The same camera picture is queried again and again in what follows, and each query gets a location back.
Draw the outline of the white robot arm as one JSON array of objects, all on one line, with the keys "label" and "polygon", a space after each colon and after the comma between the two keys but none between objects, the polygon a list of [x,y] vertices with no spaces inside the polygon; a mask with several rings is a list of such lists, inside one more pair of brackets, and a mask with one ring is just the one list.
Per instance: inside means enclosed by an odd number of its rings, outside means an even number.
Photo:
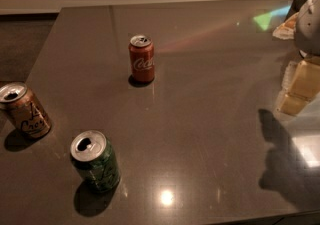
[{"label": "white robot arm", "polygon": [[287,65],[277,100],[278,111],[295,116],[320,92],[320,0],[307,0],[273,35],[293,39],[303,54],[299,63]]}]

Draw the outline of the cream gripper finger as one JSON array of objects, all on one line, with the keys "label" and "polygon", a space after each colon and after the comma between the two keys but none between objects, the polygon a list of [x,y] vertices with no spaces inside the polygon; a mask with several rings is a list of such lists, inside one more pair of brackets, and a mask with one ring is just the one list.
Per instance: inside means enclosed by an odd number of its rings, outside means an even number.
[{"label": "cream gripper finger", "polygon": [[296,116],[310,102],[310,99],[293,91],[282,90],[276,101],[276,109],[284,114]]},{"label": "cream gripper finger", "polygon": [[283,76],[282,88],[291,96],[313,100],[320,92],[320,59],[312,56],[299,63],[290,61]]}]

